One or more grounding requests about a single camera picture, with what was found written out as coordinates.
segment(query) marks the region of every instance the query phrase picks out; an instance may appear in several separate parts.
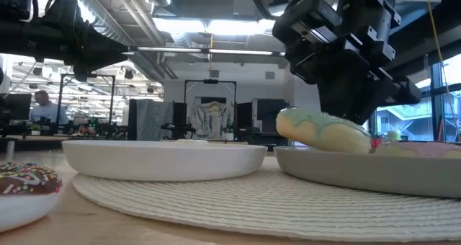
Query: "gray plate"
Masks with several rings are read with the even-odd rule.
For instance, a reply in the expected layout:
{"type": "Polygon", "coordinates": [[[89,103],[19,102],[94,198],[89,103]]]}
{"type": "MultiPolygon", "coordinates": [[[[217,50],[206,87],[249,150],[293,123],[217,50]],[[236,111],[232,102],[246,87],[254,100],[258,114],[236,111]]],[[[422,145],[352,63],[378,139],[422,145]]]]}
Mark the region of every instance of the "gray plate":
{"type": "Polygon", "coordinates": [[[282,170],[302,179],[378,192],[461,198],[461,158],[420,158],[275,147],[282,170]]]}

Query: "table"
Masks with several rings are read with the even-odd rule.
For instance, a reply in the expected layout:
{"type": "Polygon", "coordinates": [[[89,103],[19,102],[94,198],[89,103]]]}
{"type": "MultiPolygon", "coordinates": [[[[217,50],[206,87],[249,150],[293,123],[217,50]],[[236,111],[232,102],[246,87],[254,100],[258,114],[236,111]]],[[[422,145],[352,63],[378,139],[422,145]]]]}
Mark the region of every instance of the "table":
{"type": "MultiPolygon", "coordinates": [[[[62,200],[47,217],[27,226],[0,233],[0,244],[338,244],[214,231],[123,215],[100,207],[76,192],[70,183],[76,171],[67,164],[62,151],[17,152],[15,161],[34,161],[54,168],[64,181],[62,200]]],[[[461,242],[418,242],[411,244],[454,245],[461,244],[461,242]]]]}
{"type": "Polygon", "coordinates": [[[19,141],[67,141],[69,135],[8,135],[7,138],[16,138],[19,141]]]}

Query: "white plate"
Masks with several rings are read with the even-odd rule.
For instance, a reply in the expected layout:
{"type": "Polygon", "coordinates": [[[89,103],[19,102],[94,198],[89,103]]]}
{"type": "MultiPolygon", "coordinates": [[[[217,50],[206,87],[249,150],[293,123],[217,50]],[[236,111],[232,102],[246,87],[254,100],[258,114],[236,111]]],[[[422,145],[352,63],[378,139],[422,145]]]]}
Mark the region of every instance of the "white plate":
{"type": "Polygon", "coordinates": [[[239,177],[259,169],[267,147],[160,141],[64,141],[76,171],[139,181],[197,181],[239,177]]]}
{"type": "Polygon", "coordinates": [[[0,232],[24,226],[47,215],[58,203],[59,193],[0,196],[0,232]]]}
{"type": "Polygon", "coordinates": [[[283,171],[295,177],[378,192],[461,198],[461,159],[383,156],[276,147],[283,171]]]}

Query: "green icing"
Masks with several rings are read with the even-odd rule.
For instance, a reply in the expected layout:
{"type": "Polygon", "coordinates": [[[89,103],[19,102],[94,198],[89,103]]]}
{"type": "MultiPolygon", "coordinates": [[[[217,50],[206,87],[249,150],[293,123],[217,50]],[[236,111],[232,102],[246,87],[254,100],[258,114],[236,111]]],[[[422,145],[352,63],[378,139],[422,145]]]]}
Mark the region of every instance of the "green icing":
{"type": "Polygon", "coordinates": [[[302,122],[310,122],[315,124],[315,128],[317,129],[317,138],[320,137],[322,130],[326,126],[342,124],[355,130],[359,130],[361,133],[363,133],[363,135],[371,140],[370,134],[362,126],[356,125],[355,123],[340,117],[331,116],[325,112],[311,112],[309,109],[305,108],[289,108],[280,111],[279,115],[290,118],[295,126],[298,126],[302,122]]]}

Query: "white bowl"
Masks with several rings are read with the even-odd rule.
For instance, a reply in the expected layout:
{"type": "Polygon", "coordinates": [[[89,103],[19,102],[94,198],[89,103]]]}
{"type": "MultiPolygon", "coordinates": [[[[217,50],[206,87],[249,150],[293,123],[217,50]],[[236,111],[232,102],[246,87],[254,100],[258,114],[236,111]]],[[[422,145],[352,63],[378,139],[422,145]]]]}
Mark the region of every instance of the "white bowl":
{"type": "Polygon", "coordinates": [[[64,141],[76,171],[95,177],[138,181],[197,181],[250,174],[267,147],[157,141],[64,141]]]}
{"type": "Polygon", "coordinates": [[[47,215],[60,194],[0,196],[0,232],[24,226],[47,215]]]}

